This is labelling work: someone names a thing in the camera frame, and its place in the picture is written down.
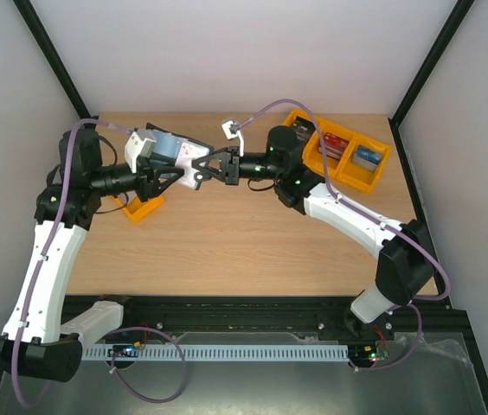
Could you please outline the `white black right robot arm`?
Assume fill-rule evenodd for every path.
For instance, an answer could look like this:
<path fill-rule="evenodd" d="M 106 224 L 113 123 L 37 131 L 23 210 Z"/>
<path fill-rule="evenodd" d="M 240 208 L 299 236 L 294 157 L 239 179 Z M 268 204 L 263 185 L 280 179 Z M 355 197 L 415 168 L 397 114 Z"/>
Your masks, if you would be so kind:
<path fill-rule="evenodd" d="M 264 152 L 229 146 L 199 157 L 191 165 L 199 182 L 216 179 L 236 185 L 242 179 L 272 180 L 279 200 L 288 208 L 336 228 L 370 252 L 377 261 L 375 282 L 350 304 L 346 332 L 364 338 L 382 314 L 409 304 L 436 266 L 427 249 L 426 230 L 379 215 L 331 187 L 305 165 L 303 144 L 288 126 L 273 127 Z"/>

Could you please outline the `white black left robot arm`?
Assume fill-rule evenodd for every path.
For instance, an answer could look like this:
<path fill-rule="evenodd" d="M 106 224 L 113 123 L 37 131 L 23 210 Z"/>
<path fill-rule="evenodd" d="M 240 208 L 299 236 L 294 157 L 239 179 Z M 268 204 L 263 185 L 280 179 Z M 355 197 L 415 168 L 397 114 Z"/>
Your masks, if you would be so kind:
<path fill-rule="evenodd" d="M 107 300 L 61 323 L 74 261 L 103 197 L 133 192 L 148 201 L 184 173 L 165 157 L 151 164 L 157 138 L 150 130 L 131 131 L 125 163 L 115 166 L 104 166 L 100 139 L 90 129 L 65 133 L 59 143 L 61 182 L 49 179 L 37 198 L 29 268 L 0 335 L 0 368 L 15 379 L 71 380 L 84 351 L 121 326 L 123 304 Z"/>

